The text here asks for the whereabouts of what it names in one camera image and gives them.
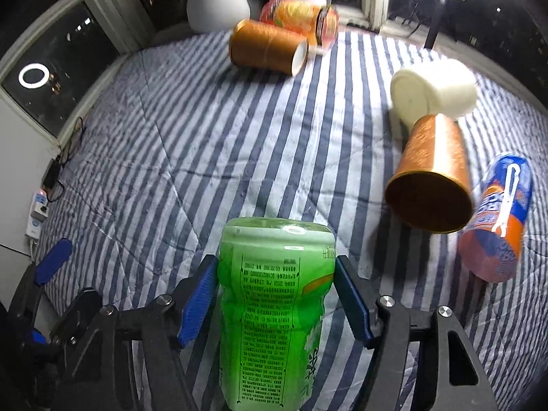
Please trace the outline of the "brown paper cup far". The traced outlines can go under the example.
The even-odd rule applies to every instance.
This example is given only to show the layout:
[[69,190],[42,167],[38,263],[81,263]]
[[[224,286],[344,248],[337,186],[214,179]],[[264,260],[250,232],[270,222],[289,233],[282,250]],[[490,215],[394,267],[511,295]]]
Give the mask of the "brown paper cup far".
[[301,34],[247,18],[233,28],[228,55],[238,67],[295,77],[306,64],[308,40]]

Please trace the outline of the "brown paper cup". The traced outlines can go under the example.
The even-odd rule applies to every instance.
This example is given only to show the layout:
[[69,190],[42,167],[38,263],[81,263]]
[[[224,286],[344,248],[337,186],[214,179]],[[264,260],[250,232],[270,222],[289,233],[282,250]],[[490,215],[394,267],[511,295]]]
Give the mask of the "brown paper cup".
[[306,64],[308,40],[301,34],[247,18],[233,28],[228,55],[238,67],[295,77]]
[[429,233],[450,234],[467,225],[474,205],[463,137],[454,120],[439,113],[415,123],[385,201],[400,221]]

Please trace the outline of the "white plastic cup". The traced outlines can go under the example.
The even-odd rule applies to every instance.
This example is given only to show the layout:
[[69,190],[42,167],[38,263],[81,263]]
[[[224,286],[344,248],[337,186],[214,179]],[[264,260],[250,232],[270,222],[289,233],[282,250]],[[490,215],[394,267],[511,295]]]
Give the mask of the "white plastic cup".
[[403,67],[390,83],[393,110],[411,130],[426,115],[445,114],[454,121],[475,108],[475,76],[459,60],[425,61]]

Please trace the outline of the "white power strip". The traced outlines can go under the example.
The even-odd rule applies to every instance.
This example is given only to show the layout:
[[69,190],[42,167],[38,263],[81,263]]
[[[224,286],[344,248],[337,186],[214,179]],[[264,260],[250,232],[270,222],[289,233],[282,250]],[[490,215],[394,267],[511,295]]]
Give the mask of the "white power strip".
[[28,239],[39,240],[42,231],[43,222],[48,217],[48,200],[47,193],[39,189],[37,190],[30,201],[29,217],[25,236]]

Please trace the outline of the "black power adapter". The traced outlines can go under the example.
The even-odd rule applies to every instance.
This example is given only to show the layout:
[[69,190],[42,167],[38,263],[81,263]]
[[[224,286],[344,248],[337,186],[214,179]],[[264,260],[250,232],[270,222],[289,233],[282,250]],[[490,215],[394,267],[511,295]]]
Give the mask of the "black power adapter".
[[42,178],[43,189],[53,189],[55,187],[61,168],[62,166],[58,159],[50,160],[47,170],[43,174]]

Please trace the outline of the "brown paper cup near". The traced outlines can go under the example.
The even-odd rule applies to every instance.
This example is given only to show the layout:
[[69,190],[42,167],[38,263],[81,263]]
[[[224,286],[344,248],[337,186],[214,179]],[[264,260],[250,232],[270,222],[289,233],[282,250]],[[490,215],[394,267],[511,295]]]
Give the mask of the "brown paper cup near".
[[450,234],[467,225],[474,205],[463,137],[454,120],[439,113],[415,123],[385,201],[400,221],[429,233]]

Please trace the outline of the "white window frame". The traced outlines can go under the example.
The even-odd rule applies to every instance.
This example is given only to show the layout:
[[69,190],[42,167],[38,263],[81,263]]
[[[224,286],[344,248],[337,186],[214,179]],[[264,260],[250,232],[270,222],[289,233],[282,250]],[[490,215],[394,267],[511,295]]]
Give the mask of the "white window frame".
[[[188,0],[2,0],[1,100],[56,144],[88,110],[113,64],[189,27]],[[339,26],[376,32],[389,0],[332,0]]]

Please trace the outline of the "striped blue white bedsheet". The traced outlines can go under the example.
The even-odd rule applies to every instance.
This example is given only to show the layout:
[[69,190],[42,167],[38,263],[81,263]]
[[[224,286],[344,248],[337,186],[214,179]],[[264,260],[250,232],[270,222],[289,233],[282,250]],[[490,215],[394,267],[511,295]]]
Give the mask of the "striped blue white bedsheet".
[[84,287],[121,309],[148,303],[216,251],[233,217],[317,222],[382,293],[423,310],[449,305],[498,406],[523,409],[547,370],[545,113],[477,76],[478,103],[458,123],[475,198],[501,154],[532,168],[518,272],[488,285],[461,265],[456,235],[403,225],[384,201],[408,137],[390,114],[391,77],[439,54],[349,31],[290,78],[234,67],[228,39],[137,52],[86,116],[37,249],[73,243],[47,284],[55,310]]

